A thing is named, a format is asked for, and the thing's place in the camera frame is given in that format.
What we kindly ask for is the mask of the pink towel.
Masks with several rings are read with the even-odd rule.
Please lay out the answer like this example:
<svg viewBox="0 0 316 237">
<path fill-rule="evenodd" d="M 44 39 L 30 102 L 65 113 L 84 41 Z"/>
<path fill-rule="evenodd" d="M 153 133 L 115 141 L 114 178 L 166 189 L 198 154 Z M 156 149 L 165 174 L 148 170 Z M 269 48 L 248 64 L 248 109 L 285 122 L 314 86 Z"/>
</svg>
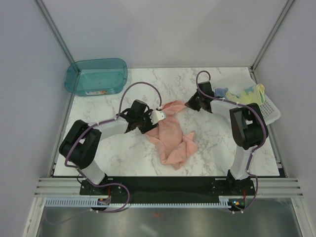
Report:
<svg viewBox="0 0 316 237">
<path fill-rule="evenodd" d="M 176 100 L 164 104 L 162 111 L 166 118 L 158 122 L 158 126 L 145 133 L 146 138 L 155 145 L 160 163 L 171 165 L 178 170 L 197 151 L 194 142 L 195 132 L 184 134 L 175 115 L 185 108 L 185 103 Z"/>
</svg>

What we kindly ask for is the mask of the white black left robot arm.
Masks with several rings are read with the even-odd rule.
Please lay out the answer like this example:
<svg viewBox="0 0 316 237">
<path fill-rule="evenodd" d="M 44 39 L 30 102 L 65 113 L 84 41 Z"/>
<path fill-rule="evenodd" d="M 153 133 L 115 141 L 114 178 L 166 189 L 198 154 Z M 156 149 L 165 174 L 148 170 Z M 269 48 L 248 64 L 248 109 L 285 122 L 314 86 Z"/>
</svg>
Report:
<svg viewBox="0 0 316 237">
<path fill-rule="evenodd" d="M 91 183 L 91 189 L 102 195 L 108 189 L 108 182 L 107 175 L 95 161 L 100 141 L 135 129 L 144 134 L 156 128 L 159 119 L 164 118 L 162 111 L 150 109 L 146 103 L 135 100 L 130 108 L 113 118 L 93 123 L 76 120 L 62 141 L 59 153 L 65 158 L 66 167 L 76 169 Z"/>
</svg>

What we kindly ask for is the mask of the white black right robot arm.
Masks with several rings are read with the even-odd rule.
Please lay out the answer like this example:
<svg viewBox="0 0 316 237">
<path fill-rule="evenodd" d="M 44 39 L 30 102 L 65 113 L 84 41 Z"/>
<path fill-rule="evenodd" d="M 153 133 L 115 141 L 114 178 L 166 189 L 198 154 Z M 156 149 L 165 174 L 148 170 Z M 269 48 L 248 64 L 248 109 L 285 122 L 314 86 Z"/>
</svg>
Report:
<svg viewBox="0 0 316 237">
<path fill-rule="evenodd" d="M 230 121 L 237 149 L 225 184 L 228 193 L 237 195 L 243 190 L 242 180 L 252 176 L 249 167 L 254 152 L 264 145 L 268 137 L 268 129 L 259 105 L 244 105 L 226 98 L 217 98 L 208 81 L 197 84 L 197 91 L 185 105 L 194 111 L 203 109 Z"/>
</svg>

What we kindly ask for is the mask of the blue towel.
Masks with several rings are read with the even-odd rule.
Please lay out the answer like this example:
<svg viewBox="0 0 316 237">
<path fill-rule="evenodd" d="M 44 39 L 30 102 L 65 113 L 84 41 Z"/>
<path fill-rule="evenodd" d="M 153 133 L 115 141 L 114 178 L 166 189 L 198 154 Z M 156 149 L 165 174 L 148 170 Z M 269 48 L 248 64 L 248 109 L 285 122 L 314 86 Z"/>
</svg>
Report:
<svg viewBox="0 0 316 237">
<path fill-rule="evenodd" d="M 214 95 L 216 98 L 227 98 L 226 93 L 228 92 L 228 88 L 215 88 Z"/>
</svg>

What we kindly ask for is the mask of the yellow green towel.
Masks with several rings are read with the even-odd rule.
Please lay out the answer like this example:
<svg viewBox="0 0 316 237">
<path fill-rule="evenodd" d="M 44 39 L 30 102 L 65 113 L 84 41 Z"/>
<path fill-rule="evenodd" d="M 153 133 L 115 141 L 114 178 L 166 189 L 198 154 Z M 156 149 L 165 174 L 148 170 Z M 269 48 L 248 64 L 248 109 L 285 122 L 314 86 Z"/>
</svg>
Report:
<svg viewBox="0 0 316 237">
<path fill-rule="evenodd" d="M 260 83 L 244 89 L 238 95 L 226 92 L 225 96 L 228 100 L 236 102 L 238 104 L 247 105 L 251 103 L 256 103 L 261 106 L 265 103 L 265 87 Z"/>
</svg>

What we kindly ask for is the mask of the teal transparent plastic bin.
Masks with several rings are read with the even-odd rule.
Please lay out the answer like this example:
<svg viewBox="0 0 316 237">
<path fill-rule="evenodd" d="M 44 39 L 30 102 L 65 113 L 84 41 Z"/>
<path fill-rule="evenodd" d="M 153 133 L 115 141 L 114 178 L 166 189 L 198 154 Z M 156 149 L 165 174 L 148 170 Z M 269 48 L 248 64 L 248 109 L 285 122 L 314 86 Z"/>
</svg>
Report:
<svg viewBox="0 0 316 237">
<path fill-rule="evenodd" d="M 67 69 L 65 89 L 77 96 L 120 93 L 128 79 L 125 61 L 119 58 L 82 60 Z"/>
</svg>

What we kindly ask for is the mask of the white perforated plastic basket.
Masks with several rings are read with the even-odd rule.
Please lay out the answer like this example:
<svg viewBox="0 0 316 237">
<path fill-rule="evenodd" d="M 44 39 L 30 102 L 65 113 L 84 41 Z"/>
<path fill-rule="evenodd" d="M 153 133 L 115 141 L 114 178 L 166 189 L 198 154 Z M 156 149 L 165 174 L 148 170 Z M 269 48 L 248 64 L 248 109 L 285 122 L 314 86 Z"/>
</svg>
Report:
<svg viewBox="0 0 316 237">
<path fill-rule="evenodd" d="M 237 71 L 211 79 L 211 84 L 213 88 L 228 88 L 229 92 L 238 95 L 256 83 L 249 72 Z M 281 116 L 279 109 L 267 95 L 265 95 L 265 102 L 260 106 L 260 110 L 266 125 L 272 124 Z"/>
</svg>

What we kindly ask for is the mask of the aluminium frame rail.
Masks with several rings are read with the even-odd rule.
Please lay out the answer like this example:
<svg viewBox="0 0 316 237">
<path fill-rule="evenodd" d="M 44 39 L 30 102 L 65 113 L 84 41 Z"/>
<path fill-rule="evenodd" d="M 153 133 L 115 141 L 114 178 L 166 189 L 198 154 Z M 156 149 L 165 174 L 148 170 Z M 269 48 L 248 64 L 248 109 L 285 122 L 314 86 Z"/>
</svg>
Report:
<svg viewBox="0 0 316 237">
<path fill-rule="evenodd" d="M 252 178 L 247 184 L 229 190 L 225 178 L 217 177 L 120 177 L 108 180 L 111 188 L 96 188 L 77 178 L 41 178 L 37 184 L 37 197 L 78 197 L 79 195 L 122 194 L 123 188 L 114 183 L 125 185 L 131 194 L 140 192 L 184 192 L 218 196 L 257 195 L 259 198 L 297 198 L 302 197 L 298 180 L 295 178 Z"/>
</svg>

